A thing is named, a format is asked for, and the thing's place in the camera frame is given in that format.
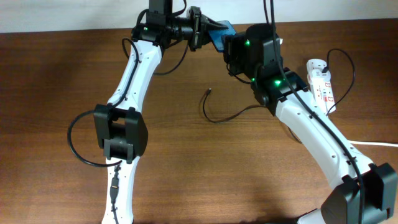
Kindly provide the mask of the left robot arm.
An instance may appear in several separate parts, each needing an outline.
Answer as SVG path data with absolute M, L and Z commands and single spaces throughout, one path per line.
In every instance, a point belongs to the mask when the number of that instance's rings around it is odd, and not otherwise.
M 122 79 L 106 105 L 96 105 L 94 121 L 98 144 L 104 151 L 108 191 L 103 223 L 133 223 L 132 196 L 137 163 L 144 154 L 149 134 L 142 116 L 142 106 L 149 83 L 166 49 L 187 41 L 195 51 L 212 42 L 223 50 L 221 36 L 233 28 L 228 21 L 214 21 L 192 6 L 181 12 L 171 1 L 150 1 L 139 14 L 127 41 L 131 53 Z

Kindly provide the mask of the blue Galaxy smartphone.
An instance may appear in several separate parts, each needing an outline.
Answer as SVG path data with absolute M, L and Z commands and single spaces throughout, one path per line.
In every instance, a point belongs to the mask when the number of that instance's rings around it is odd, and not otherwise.
M 230 21 L 219 21 L 219 23 L 225 25 L 227 29 L 222 29 L 222 30 L 210 30 L 209 36 L 211 39 L 211 42 L 213 43 L 216 51 L 218 53 L 223 53 L 224 52 L 224 43 L 225 39 L 229 35 L 235 35 L 236 31 L 233 28 L 232 24 Z

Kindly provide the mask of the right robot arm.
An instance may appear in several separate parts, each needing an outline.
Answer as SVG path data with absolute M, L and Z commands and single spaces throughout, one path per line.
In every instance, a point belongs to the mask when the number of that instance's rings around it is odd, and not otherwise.
M 331 187 L 321 207 L 294 223 L 381 223 L 394 214 L 397 174 L 357 150 L 316 101 L 315 90 L 283 66 L 275 27 L 255 24 L 223 31 L 221 51 L 233 75 L 251 81 L 256 100 L 290 128 L 316 160 Z

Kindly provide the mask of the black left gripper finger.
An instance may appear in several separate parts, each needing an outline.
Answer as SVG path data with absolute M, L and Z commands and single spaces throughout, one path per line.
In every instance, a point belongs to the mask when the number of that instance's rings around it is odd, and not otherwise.
M 210 19 L 209 17 L 207 17 L 206 15 L 201 16 L 201 24 L 203 25 L 204 31 L 228 29 L 227 25 L 216 22 L 213 19 Z
M 202 48 L 203 46 L 205 46 L 206 44 L 211 43 L 211 37 L 209 34 L 204 34 L 201 38 L 200 38 L 200 47 Z

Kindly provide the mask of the white power strip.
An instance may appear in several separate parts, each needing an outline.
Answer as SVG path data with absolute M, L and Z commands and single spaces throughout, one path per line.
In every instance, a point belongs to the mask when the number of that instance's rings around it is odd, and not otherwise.
M 311 92 L 318 107 L 325 113 L 332 113 L 336 110 L 335 97 L 331 87 L 331 73 L 329 70 L 324 72 L 326 62 L 322 59 L 310 59 L 307 64 L 307 80 Z

